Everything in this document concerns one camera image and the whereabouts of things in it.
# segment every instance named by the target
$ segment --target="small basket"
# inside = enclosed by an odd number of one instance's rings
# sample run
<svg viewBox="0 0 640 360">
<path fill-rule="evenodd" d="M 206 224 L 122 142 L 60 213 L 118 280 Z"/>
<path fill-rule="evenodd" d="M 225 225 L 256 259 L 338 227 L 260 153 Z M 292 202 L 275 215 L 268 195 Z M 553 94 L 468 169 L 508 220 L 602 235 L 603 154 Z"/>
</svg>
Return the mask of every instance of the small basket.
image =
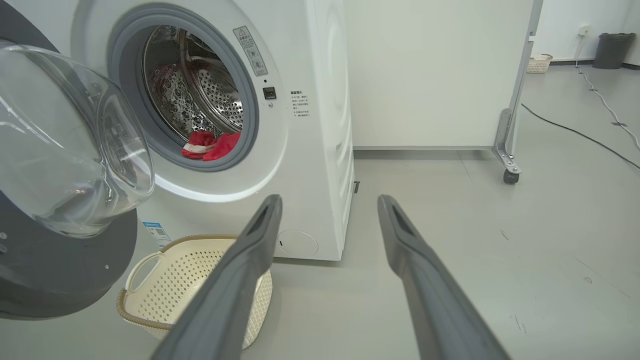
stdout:
<svg viewBox="0 0 640 360">
<path fill-rule="evenodd" d="M 118 294 L 118 314 L 163 339 L 235 240 L 235 236 L 188 236 L 143 258 L 131 270 L 125 288 Z M 137 288 L 131 288 L 140 268 L 155 258 L 159 261 L 151 272 Z M 272 290 L 271 273 L 267 270 L 255 285 L 243 349 L 251 345 L 260 332 Z"/>
<path fill-rule="evenodd" d="M 544 74 L 549 69 L 551 59 L 554 58 L 549 54 L 538 54 L 529 58 L 529 66 L 527 66 L 528 74 Z"/>
</svg>

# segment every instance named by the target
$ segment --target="laundry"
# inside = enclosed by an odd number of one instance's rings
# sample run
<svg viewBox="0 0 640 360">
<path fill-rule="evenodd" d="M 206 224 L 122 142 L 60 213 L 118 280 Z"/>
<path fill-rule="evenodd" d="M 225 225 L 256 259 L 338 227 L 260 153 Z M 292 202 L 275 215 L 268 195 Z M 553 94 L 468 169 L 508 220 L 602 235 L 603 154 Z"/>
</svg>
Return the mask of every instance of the laundry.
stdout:
<svg viewBox="0 0 640 360">
<path fill-rule="evenodd" d="M 233 150 L 240 139 L 240 132 L 235 134 L 223 134 L 216 142 L 216 145 L 203 158 L 203 161 L 217 160 Z"/>
<path fill-rule="evenodd" d="M 211 132 L 193 131 L 189 142 L 182 148 L 182 155 L 190 159 L 202 159 L 215 145 L 216 137 Z"/>
</svg>

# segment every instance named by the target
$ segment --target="floor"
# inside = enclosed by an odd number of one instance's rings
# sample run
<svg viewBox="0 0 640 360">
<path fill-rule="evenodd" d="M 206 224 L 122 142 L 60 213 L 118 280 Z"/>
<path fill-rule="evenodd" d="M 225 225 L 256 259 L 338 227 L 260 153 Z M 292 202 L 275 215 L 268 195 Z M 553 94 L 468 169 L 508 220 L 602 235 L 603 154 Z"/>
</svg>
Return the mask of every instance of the floor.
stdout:
<svg viewBox="0 0 640 360">
<path fill-rule="evenodd" d="M 640 135 L 640 72 L 583 67 Z M 630 137 L 571 66 L 526 77 L 523 103 L 640 164 Z M 513 359 L 637 359 L 640 171 L 519 115 L 520 182 L 489 152 L 358 153 L 341 262 L 276 259 L 273 298 L 242 359 L 418 359 L 404 290 L 387 265 L 376 198 L 393 195 Z M 157 249 L 142 226 L 132 263 Z M 0 320 L 3 359 L 143 359 L 157 340 L 94 306 L 42 322 Z"/>
</svg>

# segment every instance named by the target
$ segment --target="white cable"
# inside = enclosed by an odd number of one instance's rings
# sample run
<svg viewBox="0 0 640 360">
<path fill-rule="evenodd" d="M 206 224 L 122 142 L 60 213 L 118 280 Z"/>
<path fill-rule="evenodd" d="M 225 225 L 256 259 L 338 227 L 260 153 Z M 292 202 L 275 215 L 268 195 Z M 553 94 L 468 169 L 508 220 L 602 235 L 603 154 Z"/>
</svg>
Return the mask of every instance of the white cable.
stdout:
<svg viewBox="0 0 640 360">
<path fill-rule="evenodd" d="M 584 77 L 584 80 L 587 82 L 587 84 L 589 84 L 589 86 L 591 86 L 591 91 L 596 94 L 600 100 L 602 100 L 602 104 L 604 104 L 604 106 L 607 108 L 607 110 L 609 110 L 609 112 L 611 113 L 611 115 L 613 115 L 613 119 L 616 121 L 616 123 L 618 124 L 618 126 L 620 126 L 622 128 L 622 130 L 626 131 L 629 135 L 631 135 L 634 140 L 636 141 L 636 147 L 638 148 L 638 150 L 640 150 L 640 142 L 638 141 L 638 137 L 631 132 L 631 130 L 627 129 L 627 126 L 622 124 L 620 122 L 620 120 L 618 120 L 618 116 L 616 115 L 616 113 L 609 107 L 609 105 L 607 104 L 607 102 L 604 100 L 604 97 L 602 97 L 602 95 L 600 95 L 600 93 L 598 93 L 598 90 L 596 90 L 593 87 L 593 84 L 589 81 L 589 79 L 587 78 L 587 74 L 582 72 L 582 69 L 580 69 L 580 65 L 578 65 L 578 58 L 580 57 L 580 53 L 582 52 L 582 48 L 584 47 L 584 44 L 587 43 L 587 39 L 585 38 L 584 41 L 582 42 L 582 45 L 580 46 L 580 49 L 578 50 L 578 55 L 575 56 L 575 67 L 578 69 L 578 74 L 582 75 L 582 77 Z"/>
</svg>

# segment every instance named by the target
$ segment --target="sticker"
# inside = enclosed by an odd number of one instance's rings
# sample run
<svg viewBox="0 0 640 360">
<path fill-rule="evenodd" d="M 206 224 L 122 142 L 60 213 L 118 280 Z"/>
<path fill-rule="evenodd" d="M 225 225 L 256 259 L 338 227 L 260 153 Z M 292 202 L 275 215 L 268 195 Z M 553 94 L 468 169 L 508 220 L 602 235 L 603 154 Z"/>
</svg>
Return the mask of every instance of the sticker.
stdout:
<svg viewBox="0 0 640 360">
<path fill-rule="evenodd" d="M 169 239 L 169 236 L 167 236 L 162 226 L 160 226 L 160 223 L 142 222 L 142 224 L 144 224 L 147 230 L 149 230 L 149 232 L 151 233 L 151 236 L 154 237 L 158 246 L 165 247 L 169 245 L 169 243 L 171 242 L 171 239 Z"/>
<path fill-rule="evenodd" d="M 302 91 L 291 92 L 291 104 L 293 105 L 293 117 L 309 117 L 309 96 Z"/>
<path fill-rule="evenodd" d="M 242 28 L 234 29 L 234 34 L 236 34 L 236 38 L 240 42 L 246 57 L 249 58 L 249 62 L 253 68 L 253 73 L 256 76 L 269 74 L 267 72 L 267 67 L 264 66 L 262 55 L 260 55 L 260 51 L 249 33 L 249 29 L 247 29 L 246 26 L 243 26 Z"/>
</svg>

